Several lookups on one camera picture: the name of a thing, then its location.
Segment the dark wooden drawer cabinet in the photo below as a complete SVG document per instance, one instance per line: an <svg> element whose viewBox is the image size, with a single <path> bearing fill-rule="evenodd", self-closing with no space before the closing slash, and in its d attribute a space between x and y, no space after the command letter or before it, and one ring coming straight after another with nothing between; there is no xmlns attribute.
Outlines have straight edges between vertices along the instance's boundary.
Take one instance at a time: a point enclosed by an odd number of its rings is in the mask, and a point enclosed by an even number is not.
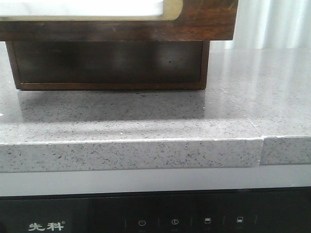
<svg viewBox="0 0 311 233"><path fill-rule="evenodd" d="M200 79L189 83L26 83L20 78L14 42L7 41L5 45L15 86L20 90L192 90L205 89L207 85L209 41L201 41L203 45Z"/></svg>

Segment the black appliance control panel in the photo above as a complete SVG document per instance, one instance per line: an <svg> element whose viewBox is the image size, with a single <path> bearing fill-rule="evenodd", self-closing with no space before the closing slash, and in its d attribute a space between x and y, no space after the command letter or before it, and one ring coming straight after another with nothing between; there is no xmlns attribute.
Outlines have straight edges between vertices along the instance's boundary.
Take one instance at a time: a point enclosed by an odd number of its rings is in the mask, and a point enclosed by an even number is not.
<svg viewBox="0 0 311 233"><path fill-rule="evenodd" d="M308 233L311 189L12 196L3 233Z"/></svg>

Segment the white drawer handle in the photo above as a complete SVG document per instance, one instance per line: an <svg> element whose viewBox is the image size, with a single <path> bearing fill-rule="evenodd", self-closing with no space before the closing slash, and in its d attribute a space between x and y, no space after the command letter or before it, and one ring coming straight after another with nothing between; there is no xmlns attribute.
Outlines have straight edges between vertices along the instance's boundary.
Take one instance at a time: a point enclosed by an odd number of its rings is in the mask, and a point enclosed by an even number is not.
<svg viewBox="0 0 311 233"><path fill-rule="evenodd" d="M0 15L8 16L160 16L163 0L2 0Z"/></svg>

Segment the dark wooden drawer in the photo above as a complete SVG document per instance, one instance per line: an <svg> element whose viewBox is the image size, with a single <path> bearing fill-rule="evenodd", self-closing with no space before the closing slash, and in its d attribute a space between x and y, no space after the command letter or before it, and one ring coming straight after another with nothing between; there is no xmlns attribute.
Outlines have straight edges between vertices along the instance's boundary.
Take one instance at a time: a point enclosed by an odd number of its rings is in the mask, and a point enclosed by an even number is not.
<svg viewBox="0 0 311 233"><path fill-rule="evenodd" d="M13 43L26 83L189 83L200 79L201 41Z"/></svg>
<svg viewBox="0 0 311 233"><path fill-rule="evenodd" d="M231 40L237 0L185 0L174 20L1 21L1 41Z"/></svg>

